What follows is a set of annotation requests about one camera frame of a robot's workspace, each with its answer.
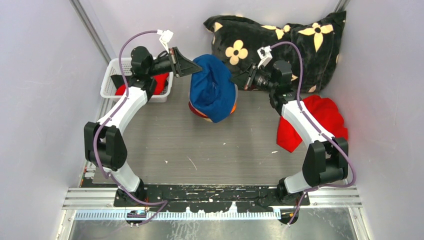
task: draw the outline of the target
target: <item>cable connector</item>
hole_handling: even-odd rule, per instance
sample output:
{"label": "cable connector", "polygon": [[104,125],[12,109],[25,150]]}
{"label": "cable connector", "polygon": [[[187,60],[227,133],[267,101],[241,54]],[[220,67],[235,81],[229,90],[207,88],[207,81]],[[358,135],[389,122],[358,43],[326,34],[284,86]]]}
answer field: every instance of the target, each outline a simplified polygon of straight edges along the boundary
{"label": "cable connector", "polygon": [[260,66],[266,66],[271,59],[273,59],[273,56],[271,55],[271,47],[270,46],[263,46],[257,50],[257,54],[259,54],[260,62],[257,66],[258,68]]}
{"label": "cable connector", "polygon": [[174,33],[170,30],[157,30],[157,34],[160,35],[159,41],[162,44],[162,46],[165,48],[167,53],[170,53],[170,49],[168,48],[168,43],[171,41],[171,38],[173,37]]}

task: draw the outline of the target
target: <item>blue fabric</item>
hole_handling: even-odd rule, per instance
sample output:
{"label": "blue fabric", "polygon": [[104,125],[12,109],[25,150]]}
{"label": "blue fabric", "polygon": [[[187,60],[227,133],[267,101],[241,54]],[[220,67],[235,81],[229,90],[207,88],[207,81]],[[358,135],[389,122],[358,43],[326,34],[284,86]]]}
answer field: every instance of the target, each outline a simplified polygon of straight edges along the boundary
{"label": "blue fabric", "polygon": [[230,81],[231,72],[211,54],[201,55],[193,62],[203,70],[191,75],[190,102],[212,122],[219,123],[230,115],[236,102],[236,86]]}

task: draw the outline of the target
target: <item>gray wooden tabletop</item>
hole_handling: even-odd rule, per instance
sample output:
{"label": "gray wooden tabletop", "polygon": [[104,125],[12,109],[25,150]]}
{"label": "gray wooden tabletop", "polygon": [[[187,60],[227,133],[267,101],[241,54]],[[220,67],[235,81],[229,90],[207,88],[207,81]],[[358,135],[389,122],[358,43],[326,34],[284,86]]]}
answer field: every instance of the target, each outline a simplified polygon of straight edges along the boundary
{"label": "gray wooden tabletop", "polygon": [[[235,112],[219,123],[188,107],[190,77],[174,78],[165,103],[143,106],[123,138],[128,164],[147,184],[260,184],[301,170],[303,143],[289,153],[276,144],[280,116],[262,91],[239,91]],[[96,173],[94,183],[110,183]]]}

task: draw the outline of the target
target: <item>floral pillow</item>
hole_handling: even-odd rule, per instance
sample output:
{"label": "floral pillow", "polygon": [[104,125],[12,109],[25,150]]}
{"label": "floral pillow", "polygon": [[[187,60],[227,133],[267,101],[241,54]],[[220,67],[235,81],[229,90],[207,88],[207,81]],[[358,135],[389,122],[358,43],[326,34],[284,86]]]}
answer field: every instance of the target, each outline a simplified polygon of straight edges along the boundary
{"label": "floral pillow", "polygon": [[[218,15],[208,18],[203,25],[213,33],[212,54],[222,60],[233,75],[246,70],[251,63],[259,63],[260,47],[289,41],[299,48],[303,59],[301,91],[318,92],[330,82],[336,69],[346,11],[330,13],[309,25],[287,23],[282,27],[262,25],[246,17]],[[291,83],[299,84],[299,58],[289,45],[272,50],[271,68],[274,61],[284,60],[291,64]]]}

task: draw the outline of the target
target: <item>white basket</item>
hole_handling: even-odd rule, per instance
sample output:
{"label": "white basket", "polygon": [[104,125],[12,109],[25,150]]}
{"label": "white basket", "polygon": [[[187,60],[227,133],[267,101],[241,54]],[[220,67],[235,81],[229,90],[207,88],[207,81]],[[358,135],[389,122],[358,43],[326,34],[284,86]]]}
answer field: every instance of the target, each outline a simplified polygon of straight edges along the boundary
{"label": "white basket", "polygon": [[[131,75],[131,57],[122,58],[122,69],[126,76]],[[112,59],[109,62],[109,66],[106,68],[106,73],[104,74],[103,82],[101,83],[100,95],[105,99],[112,99],[117,102],[122,96],[116,96],[115,93],[117,88],[112,81],[112,75],[121,75],[121,70],[119,68],[118,58]],[[165,86],[163,91],[159,95],[151,96],[149,103],[164,103],[167,101],[168,95],[171,92],[172,80],[174,73],[170,72],[168,77],[168,86]]]}

